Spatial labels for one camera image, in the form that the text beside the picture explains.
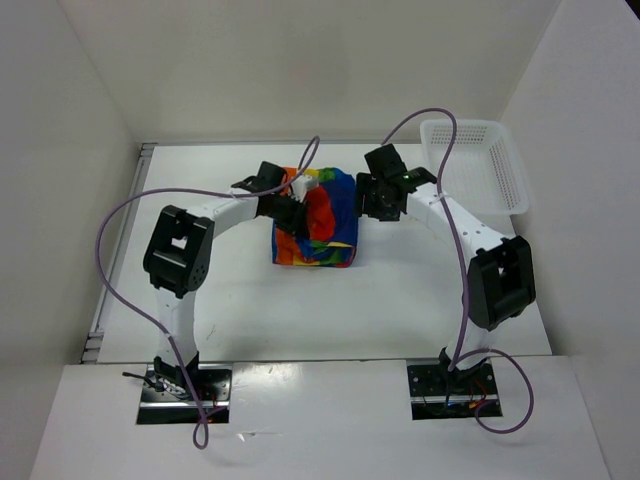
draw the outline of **white wall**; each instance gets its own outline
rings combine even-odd
[[[50,0],[0,2],[0,478],[28,478],[99,292],[100,217],[137,147]]]
[[[498,118],[557,5],[60,1],[145,141],[379,139],[430,105]]]
[[[540,310],[614,478],[640,478],[640,22],[563,0],[502,118],[524,158]]]

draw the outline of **basket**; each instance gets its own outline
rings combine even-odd
[[[427,168],[436,175],[451,140],[451,124],[426,120],[420,124],[420,137]],[[504,125],[459,120],[442,187],[471,213],[517,215],[529,208],[522,171],[522,159]]]

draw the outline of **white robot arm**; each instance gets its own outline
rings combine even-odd
[[[209,272],[213,240],[259,215],[273,218],[278,228],[288,233],[308,234],[305,197],[317,184],[314,178],[298,177],[285,195],[281,192],[248,195],[278,187],[285,177],[284,169],[263,162],[258,175],[234,184],[224,198],[187,210],[169,205],[160,213],[143,266],[156,288],[159,321],[170,333],[189,376],[196,382],[199,362],[193,331],[196,291]],[[177,396],[186,394],[186,379],[163,332],[154,371],[165,390]]]
[[[423,223],[442,240],[453,244],[453,236],[436,178],[424,168],[408,171],[391,144],[365,155],[370,173],[359,173],[355,213],[381,221],[398,221],[407,214]],[[179,209],[165,207],[158,219],[144,258],[144,268],[156,288],[160,322],[171,333],[187,372],[197,378],[198,350],[194,339],[196,290],[204,282],[213,239],[229,228],[258,215],[274,219],[276,226],[294,235],[308,235],[305,195],[315,180],[301,176],[287,195],[240,197],[277,187],[285,171],[263,162],[258,175],[232,186],[229,198]],[[522,313],[535,300],[533,266],[529,244],[521,237],[504,236],[471,215],[453,199],[447,204],[462,242],[469,285],[469,319],[461,355],[492,345],[494,330],[501,322]],[[458,336],[443,348],[440,363],[453,358]],[[471,373],[486,355],[465,358],[455,365],[454,377]],[[185,394],[186,380],[164,334],[160,335],[154,359],[156,377],[170,392]]]
[[[365,155],[370,173],[357,178],[356,214],[380,221],[398,221],[404,213],[454,245],[436,177],[424,168],[407,170],[392,144]],[[492,346],[495,329],[516,317],[535,300],[531,248],[522,237],[507,239],[484,225],[459,203],[447,198],[462,243],[469,287],[469,319],[460,356]],[[440,354],[448,367],[458,332]],[[479,366],[485,354],[471,355],[455,365],[453,375],[464,376]]]

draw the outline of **rainbow fabric bag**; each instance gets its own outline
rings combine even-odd
[[[293,176],[295,168],[285,168]],[[309,238],[294,237],[276,228],[271,233],[273,263],[348,267],[356,256],[358,218],[354,215],[356,184],[338,168],[307,169],[319,186],[307,192]]]

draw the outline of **purple cable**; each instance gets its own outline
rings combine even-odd
[[[138,199],[140,199],[142,197],[146,197],[146,196],[149,196],[149,195],[157,195],[159,193],[193,193],[193,194],[205,195],[205,196],[209,196],[209,197],[249,198],[249,197],[262,197],[262,196],[265,196],[265,195],[270,195],[272,193],[279,192],[279,191],[287,188],[289,185],[291,185],[298,177],[300,177],[300,175],[302,175],[305,172],[305,170],[307,168],[309,168],[309,165],[311,165],[311,162],[313,161],[313,158],[315,157],[316,152],[318,151],[318,146],[319,145],[320,145],[320,137],[318,137],[316,135],[307,144],[307,147],[305,148],[304,153],[302,154],[302,158],[300,160],[300,164],[302,164],[303,160],[305,159],[305,157],[309,153],[309,150],[313,147],[313,150],[311,151],[311,154],[309,155],[309,159],[306,161],[304,166],[301,169],[299,169],[298,172],[293,177],[291,177],[291,179],[289,179],[288,181],[286,181],[285,183],[283,183],[282,185],[280,185],[278,187],[271,188],[269,190],[264,190],[262,192],[246,193],[246,194],[245,193],[240,193],[240,194],[234,194],[234,195],[231,195],[229,193],[211,192],[209,190],[199,190],[199,189],[195,189],[195,188],[178,188],[178,187],[157,188],[157,189],[154,189],[154,190],[147,190],[145,192],[140,192],[140,193],[132,196],[131,198],[128,198],[127,200],[125,200],[124,202],[120,203],[119,205],[115,206],[104,217],[104,220],[102,220],[102,223],[100,224],[100,227],[98,228],[98,234],[96,236],[96,242],[95,242],[95,248],[94,248],[94,261],[95,261],[95,264],[96,264],[96,268],[98,269],[98,274],[100,276],[100,280],[102,281],[102,283],[104,284],[106,289],[109,291],[109,293],[111,293],[111,295],[113,295],[116,300],[118,300],[120,303],[122,303],[126,307],[129,307],[131,310],[136,312],[138,315],[140,315],[140,316],[146,318],[147,320],[149,320],[162,333],[164,333],[166,335],[167,340],[169,342],[169,345],[171,345],[171,348],[173,349],[173,352],[176,355],[176,359],[178,360],[178,364],[180,366],[180,370],[182,371],[182,374],[184,375],[184,378],[185,378],[185,380],[187,382],[187,387],[189,389],[189,393],[191,394],[191,396],[193,398],[193,401],[196,404],[196,408],[198,409],[198,423],[197,423],[195,429],[193,430],[193,444],[196,446],[196,448],[198,448],[200,450],[204,450],[205,448],[207,448],[207,445],[209,444],[209,423],[207,422],[207,419],[208,419],[209,416],[211,416],[213,413],[215,413],[217,411],[217,409],[214,409],[213,411],[210,411],[210,412],[206,412],[205,411],[205,409],[204,409],[204,407],[202,405],[202,401],[198,397],[198,394],[196,392],[195,386],[193,385],[193,382],[191,381],[191,377],[189,376],[189,373],[187,372],[187,368],[185,366],[184,359],[182,358],[182,355],[180,355],[180,352],[178,351],[178,346],[176,345],[175,341],[173,340],[173,337],[171,336],[171,333],[169,332],[169,330],[167,330],[167,328],[164,325],[162,325],[158,320],[153,318],[150,314],[148,314],[147,312],[145,312],[141,308],[137,307],[136,305],[131,303],[126,298],[124,298],[122,295],[120,295],[116,291],[116,289],[113,287],[113,285],[111,285],[111,283],[109,282],[109,279],[107,278],[107,275],[104,272],[104,268],[102,267],[102,261],[100,260],[100,248],[101,248],[101,243],[102,243],[102,236],[104,234],[104,231],[105,231],[107,225],[109,224],[109,222],[115,216],[116,213],[118,213],[125,206],[129,205],[131,202],[134,202],[135,200],[138,200]],[[202,443],[199,443],[198,442],[198,438],[197,438],[198,437],[198,430],[203,425],[204,425],[204,441]]]
[[[487,405],[497,402],[497,400],[488,400],[488,401],[483,402],[482,404],[480,404],[474,410],[473,413],[474,413],[474,415],[476,417],[476,421],[485,430],[487,430],[487,431],[489,431],[491,433],[497,433],[499,435],[504,435],[504,434],[507,434],[507,433],[513,433],[513,432],[515,432],[517,430],[520,430],[522,427],[524,427],[527,424],[527,422],[531,418],[531,414],[533,413],[533,404],[535,402],[534,395],[533,395],[533,387],[531,386],[531,382],[529,381],[529,377],[527,377],[527,374],[524,373],[524,370],[518,364],[518,362],[516,362],[515,358],[513,358],[508,353],[505,353],[502,350],[496,350],[495,348],[478,348],[477,350],[472,350],[470,352],[465,353],[464,355],[461,355],[458,360],[459,361],[460,360],[464,360],[465,358],[470,357],[471,355],[477,355],[478,353],[497,353],[498,355],[502,355],[504,358],[509,360],[513,364],[513,366],[516,367],[516,369],[518,370],[520,375],[522,375],[522,379],[524,380],[524,383],[527,386],[527,391],[529,392],[529,408],[527,409],[527,413],[525,414],[524,418],[520,421],[520,423],[518,423],[517,425],[515,425],[513,427],[506,428],[504,430],[499,430],[497,428],[493,428],[493,427],[490,427],[489,425],[486,425],[485,423],[483,423],[480,420],[480,411],[484,407],[486,407]]]
[[[460,234],[458,233],[455,221],[453,220],[453,215],[451,215],[449,204],[447,203],[444,195],[442,195],[442,175],[444,174],[444,167],[449,161],[449,156],[451,155],[451,150],[453,150],[453,145],[456,143],[456,135],[458,134],[458,122],[456,121],[456,117],[454,117],[449,110],[445,110],[444,108],[423,108],[421,110],[418,110],[417,112],[413,112],[411,115],[402,119],[400,123],[398,123],[398,125],[393,130],[391,130],[391,132],[389,132],[389,135],[385,137],[385,139],[382,141],[382,145],[388,143],[389,140],[391,140],[391,137],[393,137],[396,132],[404,126],[405,123],[417,117],[418,115],[422,115],[423,113],[443,113],[451,120],[451,140],[449,140],[447,150],[444,152],[444,157],[442,157],[442,163],[440,164],[440,168],[438,169],[438,176],[436,180],[436,188],[438,190],[438,195],[440,196],[440,201],[442,202],[442,209],[444,210],[444,214],[447,217],[447,222],[449,222],[451,234],[453,235],[453,243],[456,246],[456,253],[458,254],[458,264],[460,265],[460,277],[462,278],[462,321],[460,322],[458,343],[456,343],[456,348],[453,352],[453,358],[451,359],[451,363],[449,364],[448,368],[448,370],[451,372],[460,360],[460,352],[462,351],[462,344],[464,343],[464,337],[467,333],[467,321],[469,319],[469,280],[467,279],[467,268],[464,263],[464,250],[462,249]]]
[[[442,175],[444,173],[444,167],[449,161],[451,150],[453,150],[453,146],[456,142],[456,135],[458,133],[458,122],[456,121],[456,118],[453,116],[453,114],[449,110],[445,110],[444,108],[437,108],[437,107],[423,108],[421,110],[413,112],[411,115],[408,115],[407,117],[402,119],[400,123],[398,123],[398,125],[396,125],[396,127],[393,130],[391,130],[391,132],[389,132],[389,134],[382,141],[381,145],[385,145],[386,143],[388,143],[389,140],[391,140],[391,138],[396,134],[398,130],[400,130],[400,128],[404,126],[405,123],[417,117],[418,115],[422,115],[423,113],[443,113],[447,117],[449,117],[449,119],[451,120],[451,127],[452,127],[451,140],[449,141],[447,150],[444,152],[444,157],[442,158],[442,163],[440,164],[440,168],[438,169],[438,175],[436,177],[436,189],[438,191],[438,195],[440,196],[440,201],[442,202],[442,209],[444,210],[444,214],[447,217],[447,222],[449,223],[449,227],[451,228],[453,243],[456,246],[456,253],[458,255],[458,264],[460,266],[460,276],[462,278],[462,321],[460,322],[460,332],[458,334],[458,341],[456,343],[456,348],[453,353],[453,358],[451,359],[451,363],[449,364],[448,370],[450,372],[453,371],[455,366],[461,360],[464,360],[465,358],[468,358],[478,353],[495,352],[499,355],[502,355],[507,360],[509,360],[516,367],[518,372],[520,372],[520,375],[522,375],[522,378],[524,379],[524,382],[527,385],[527,390],[529,391],[529,409],[527,410],[527,414],[522,419],[522,421],[518,423],[515,427],[511,427],[506,430],[498,430],[498,429],[489,427],[488,425],[485,425],[484,423],[482,423],[482,421],[480,420],[480,416],[479,416],[480,410],[482,410],[489,403],[494,403],[495,400],[483,403],[482,405],[480,405],[475,409],[474,414],[478,424],[482,428],[484,428],[485,430],[488,430],[491,433],[498,433],[498,434],[513,433],[516,430],[521,429],[529,421],[529,419],[531,418],[531,414],[533,413],[533,404],[534,404],[533,387],[531,386],[531,382],[529,381],[527,374],[524,372],[524,370],[522,370],[522,367],[518,365],[518,363],[515,361],[515,359],[512,356],[510,356],[509,354],[501,350],[495,350],[491,348],[480,348],[477,350],[472,350],[470,352],[467,352],[462,356],[460,355],[460,352],[462,351],[462,345],[464,344],[464,337],[467,333],[467,322],[469,321],[469,279],[467,278],[467,270],[464,262],[464,250],[462,249],[462,241],[460,240],[460,234],[458,233],[458,229],[456,228],[456,223],[453,219],[453,215],[451,215],[449,204],[447,203],[445,196],[442,194]]]

